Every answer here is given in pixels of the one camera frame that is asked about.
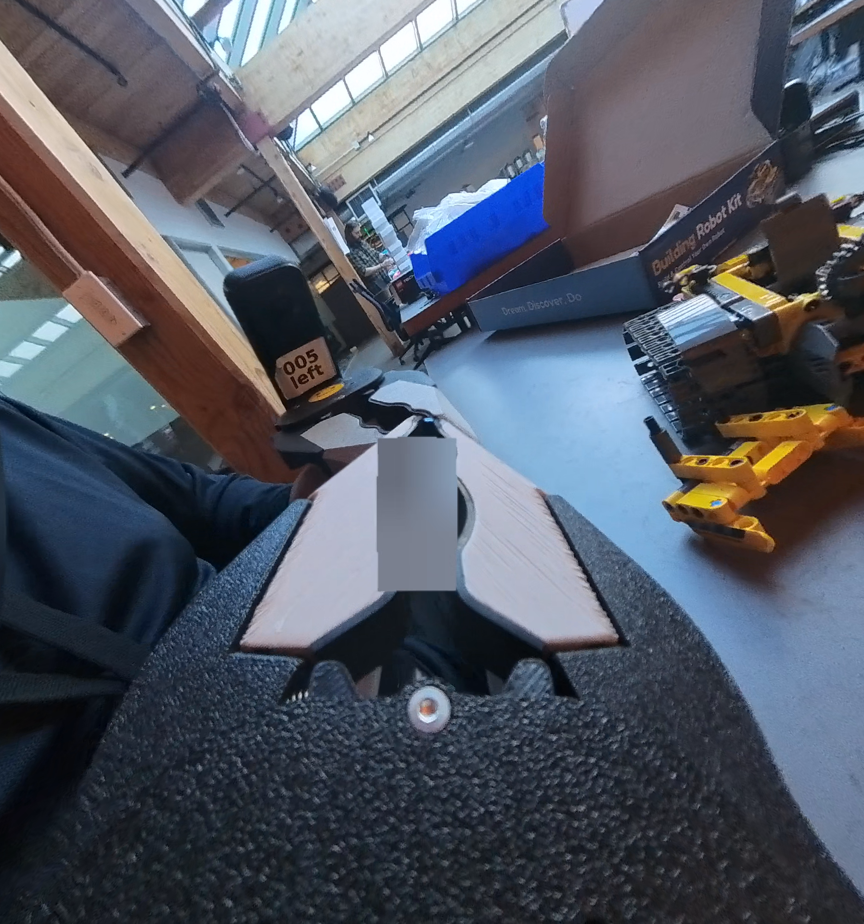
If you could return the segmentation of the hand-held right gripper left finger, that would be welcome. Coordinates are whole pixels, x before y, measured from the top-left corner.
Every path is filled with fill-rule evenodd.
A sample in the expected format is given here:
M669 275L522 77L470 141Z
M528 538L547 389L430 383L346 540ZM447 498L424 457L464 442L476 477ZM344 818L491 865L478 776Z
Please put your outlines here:
M387 656L406 618L378 588L378 447L308 499L240 641L242 653Z

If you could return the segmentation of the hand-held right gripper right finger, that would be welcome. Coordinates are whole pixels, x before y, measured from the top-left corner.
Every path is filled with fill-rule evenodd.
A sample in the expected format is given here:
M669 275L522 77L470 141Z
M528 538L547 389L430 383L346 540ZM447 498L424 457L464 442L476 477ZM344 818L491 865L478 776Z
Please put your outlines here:
M546 655L618 645L543 492L450 422L437 427L454 444L454 512L440 533L461 601Z

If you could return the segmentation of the black office chair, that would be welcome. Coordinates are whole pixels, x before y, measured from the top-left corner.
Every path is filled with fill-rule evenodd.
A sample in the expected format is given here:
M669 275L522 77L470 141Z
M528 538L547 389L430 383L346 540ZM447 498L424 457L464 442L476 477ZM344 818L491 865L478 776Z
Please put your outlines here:
M348 287L356 297L365 299L376 309L385 329L394 336L402 348L399 354L400 364L404 363L404 356L408 348L413 350L413 370L417 372L426 363L430 356L443 342L442 335L436 330L427 330L419 334L406 334L402 327L400 313L374 297L360 282L352 281Z

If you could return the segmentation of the white plastic bags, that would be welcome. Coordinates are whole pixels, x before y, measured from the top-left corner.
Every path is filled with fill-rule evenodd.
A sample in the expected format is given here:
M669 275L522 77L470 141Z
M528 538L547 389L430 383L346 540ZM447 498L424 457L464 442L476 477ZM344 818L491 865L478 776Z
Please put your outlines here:
M413 213L413 233L411 239L425 240L427 236L450 224L462 214L469 212L476 205L494 196L507 185L507 179L492 179L479 190L449 193L437 205L417 209Z

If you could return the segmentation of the black device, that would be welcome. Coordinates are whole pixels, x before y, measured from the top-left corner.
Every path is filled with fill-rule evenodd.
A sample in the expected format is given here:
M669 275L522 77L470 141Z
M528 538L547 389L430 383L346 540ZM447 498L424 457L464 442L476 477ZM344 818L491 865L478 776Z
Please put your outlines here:
M786 184L800 181L815 159L812 103L807 84L796 78L783 88L779 125L779 147Z

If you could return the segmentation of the silver ventilation duct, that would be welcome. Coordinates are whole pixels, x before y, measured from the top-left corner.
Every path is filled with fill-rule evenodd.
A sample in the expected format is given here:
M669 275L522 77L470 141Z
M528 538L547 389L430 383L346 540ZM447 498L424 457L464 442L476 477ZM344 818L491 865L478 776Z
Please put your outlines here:
M468 147L460 146L435 160L411 169L397 170L377 185L377 196L384 206L406 202L408 209L437 204L446 195L476 191L487 182L505 179L506 167L512 175L541 160L531 137L497 138L478 136Z

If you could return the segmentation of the yellow black toy tracked vehicle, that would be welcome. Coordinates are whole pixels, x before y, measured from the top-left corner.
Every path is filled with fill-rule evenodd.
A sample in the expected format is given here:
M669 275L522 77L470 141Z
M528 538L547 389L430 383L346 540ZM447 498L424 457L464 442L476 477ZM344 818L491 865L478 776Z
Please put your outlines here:
M864 377L864 191L784 196L752 246L678 271L668 292L623 339L682 445L713 445L741 413L847 407Z

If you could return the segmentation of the blue plastic bin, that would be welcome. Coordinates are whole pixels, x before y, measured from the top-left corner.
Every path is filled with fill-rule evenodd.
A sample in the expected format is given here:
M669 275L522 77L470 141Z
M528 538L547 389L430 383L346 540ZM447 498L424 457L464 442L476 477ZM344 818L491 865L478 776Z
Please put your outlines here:
M543 217L544 164L537 163L407 253L420 288L445 295L548 228Z

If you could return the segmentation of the person's dark hooded top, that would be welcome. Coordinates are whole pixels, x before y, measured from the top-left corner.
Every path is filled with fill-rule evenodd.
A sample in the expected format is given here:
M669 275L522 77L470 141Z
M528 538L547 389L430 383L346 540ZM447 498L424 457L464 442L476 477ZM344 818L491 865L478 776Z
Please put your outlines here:
M177 514L196 512L209 474L0 397L6 477L6 590L153 644L217 573ZM0 633L0 669L70 673L68 655ZM33 709L0 716L0 815L23 799L57 737Z

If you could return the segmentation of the wooden post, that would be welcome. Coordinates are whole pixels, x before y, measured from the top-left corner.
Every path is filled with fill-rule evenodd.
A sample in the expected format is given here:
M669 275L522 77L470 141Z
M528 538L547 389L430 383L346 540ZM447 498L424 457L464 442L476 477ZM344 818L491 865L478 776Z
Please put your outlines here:
M350 293L353 294L356 302L359 304L365 316L368 317L368 320L377 334L385 342L391 354L397 359L401 358L405 352L403 341L396 333L387 329L383 315L380 313L379 309L368 296L361 294L357 289L357 285L361 283L360 277L351 265L347 254L338 244L336 237L325 224L322 213L315 205L309 192L304 188L294 173L284 150L276 140L269 135L265 136L257 143L257 150L274 173L277 181L287 192L290 201L297 209L303 221L313 232L319 245L338 272L339 277L345 282L346 287Z

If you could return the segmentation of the wooden pillar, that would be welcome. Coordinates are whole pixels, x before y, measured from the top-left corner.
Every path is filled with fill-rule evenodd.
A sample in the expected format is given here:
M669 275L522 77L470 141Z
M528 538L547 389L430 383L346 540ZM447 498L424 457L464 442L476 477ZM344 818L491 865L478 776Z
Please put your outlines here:
M0 40L0 234L60 294L91 271L149 326L117 349L230 468L289 481L241 332Z

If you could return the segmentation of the white storage tower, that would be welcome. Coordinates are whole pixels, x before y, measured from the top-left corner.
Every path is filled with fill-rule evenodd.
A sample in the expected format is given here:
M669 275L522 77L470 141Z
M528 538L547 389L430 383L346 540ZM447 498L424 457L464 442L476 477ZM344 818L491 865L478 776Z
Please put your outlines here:
M364 214L370 222L376 235L383 241L387 253L395 262L400 265L403 260L408 260L406 250L400 241L396 229L391 225L387 216L384 214L375 199L369 199L362 203Z

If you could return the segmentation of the small wooden plaque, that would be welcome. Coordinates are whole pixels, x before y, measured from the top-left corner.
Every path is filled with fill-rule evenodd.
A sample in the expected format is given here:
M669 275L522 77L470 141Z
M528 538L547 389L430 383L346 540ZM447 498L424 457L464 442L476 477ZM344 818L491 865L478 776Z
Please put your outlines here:
M91 271L81 274L61 294L114 349L149 326L110 282Z

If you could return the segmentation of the blue cardboard kit box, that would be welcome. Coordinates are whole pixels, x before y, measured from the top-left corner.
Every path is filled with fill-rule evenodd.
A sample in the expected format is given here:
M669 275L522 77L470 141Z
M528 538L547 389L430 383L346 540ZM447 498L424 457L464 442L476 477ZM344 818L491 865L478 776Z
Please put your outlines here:
M777 145L795 2L570 2L545 76L543 216L573 269L469 303L493 333L661 305L664 283L751 230ZM676 203L692 212L661 236Z

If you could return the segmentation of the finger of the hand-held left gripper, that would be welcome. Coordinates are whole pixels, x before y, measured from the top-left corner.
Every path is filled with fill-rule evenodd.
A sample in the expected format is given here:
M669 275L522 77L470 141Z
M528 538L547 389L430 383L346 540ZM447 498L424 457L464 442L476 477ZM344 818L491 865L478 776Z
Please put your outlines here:
M449 422L468 437L477 438L469 422L434 384L393 381L391 384L382 385L369 397L369 402L377 407L397 407L408 410L413 415L438 418Z
M325 479L333 478L379 440L395 435L399 425L384 430L363 421L325 421L318 425L321 466Z

